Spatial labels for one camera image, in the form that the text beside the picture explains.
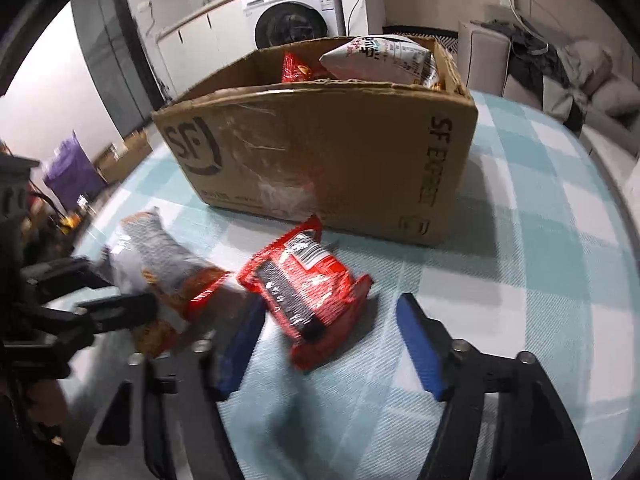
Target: screw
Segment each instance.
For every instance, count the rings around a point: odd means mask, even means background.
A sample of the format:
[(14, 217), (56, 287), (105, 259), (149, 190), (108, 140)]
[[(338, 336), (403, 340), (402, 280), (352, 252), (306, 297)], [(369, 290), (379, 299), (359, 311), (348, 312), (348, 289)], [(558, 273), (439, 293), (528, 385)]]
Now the screw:
[(145, 360), (144, 354), (140, 352), (136, 352), (135, 354), (131, 354), (129, 356), (129, 366), (138, 366)]
[(527, 352), (525, 350), (524, 352), (520, 352), (518, 354), (518, 361), (526, 365), (532, 365), (533, 363), (536, 362), (536, 356), (533, 355), (531, 352)]
[(471, 348), (471, 345), (469, 341), (465, 339), (454, 339), (451, 343), (451, 348), (456, 352), (467, 352)]
[(191, 345), (191, 349), (196, 353), (206, 352), (211, 348), (211, 342), (201, 339), (200, 341), (196, 341)]

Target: cardboard box on floor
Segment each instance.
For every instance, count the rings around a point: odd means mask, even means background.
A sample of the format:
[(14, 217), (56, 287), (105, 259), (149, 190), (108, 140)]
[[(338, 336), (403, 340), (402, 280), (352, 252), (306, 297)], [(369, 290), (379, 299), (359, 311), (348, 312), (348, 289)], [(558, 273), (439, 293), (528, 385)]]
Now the cardboard box on floor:
[(478, 111), (450, 55), (444, 90), (383, 82), (281, 84), (286, 50), (309, 63), (350, 38), (258, 50), (153, 119), (204, 202), (417, 244), (446, 233)]
[(117, 158), (111, 150), (105, 150), (94, 161), (94, 166), (108, 184), (125, 180), (152, 151), (144, 131), (133, 132), (124, 139), (124, 144), (127, 151)]

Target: washing machine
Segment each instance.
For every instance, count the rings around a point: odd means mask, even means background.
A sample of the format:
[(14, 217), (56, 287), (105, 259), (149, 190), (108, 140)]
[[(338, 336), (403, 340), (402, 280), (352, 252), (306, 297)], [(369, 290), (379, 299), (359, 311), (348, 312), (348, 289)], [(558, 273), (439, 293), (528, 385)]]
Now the washing machine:
[(241, 0), (256, 48), (344, 36), (341, 0)]

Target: sf logo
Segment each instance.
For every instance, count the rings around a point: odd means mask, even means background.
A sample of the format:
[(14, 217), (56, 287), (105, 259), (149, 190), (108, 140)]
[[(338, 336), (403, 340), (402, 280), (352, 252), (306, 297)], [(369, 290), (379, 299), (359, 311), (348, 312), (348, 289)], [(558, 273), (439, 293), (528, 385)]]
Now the sf logo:
[(181, 159), (188, 171), (198, 175), (215, 175), (222, 169), (220, 147), (202, 118), (194, 117), (192, 120), (193, 123), (178, 124), (178, 131), (169, 126), (164, 134), (172, 144), (175, 156)]

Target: table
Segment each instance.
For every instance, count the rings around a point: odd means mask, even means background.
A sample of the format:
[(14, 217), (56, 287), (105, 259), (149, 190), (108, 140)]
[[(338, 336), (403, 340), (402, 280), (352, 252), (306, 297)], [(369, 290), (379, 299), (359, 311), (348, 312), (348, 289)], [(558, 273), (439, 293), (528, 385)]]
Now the table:
[[(636, 444), (640, 280), (616, 203), (559, 123), (507, 100), (474, 98), (478, 127), (444, 243), (421, 248), (324, 234), (356, 275), (376, 280), (351, 345), (300, 374), (268, 320), (240, 391), (220, 405), (247, 478), (417, 477), (442, 406), (421, 390), (396, 327), (401, 292), (414, 293), (453, 337), (483, 352), (534, 352), (577, 428), (594, 479), (611, 478)], [(152, 206), (179, 242), (230, 270), (290, 228), (205, 206), (163, 147), (111, 198), (78, 254), (96, 257), (120, 218)], [(98, 405), (100, 377), (131, 352), (127, 337), (101, 338), (62, 381), (76, 429)], [(474, 478), (486, 468), (494, 420), (495, 399), (488, 398)]]

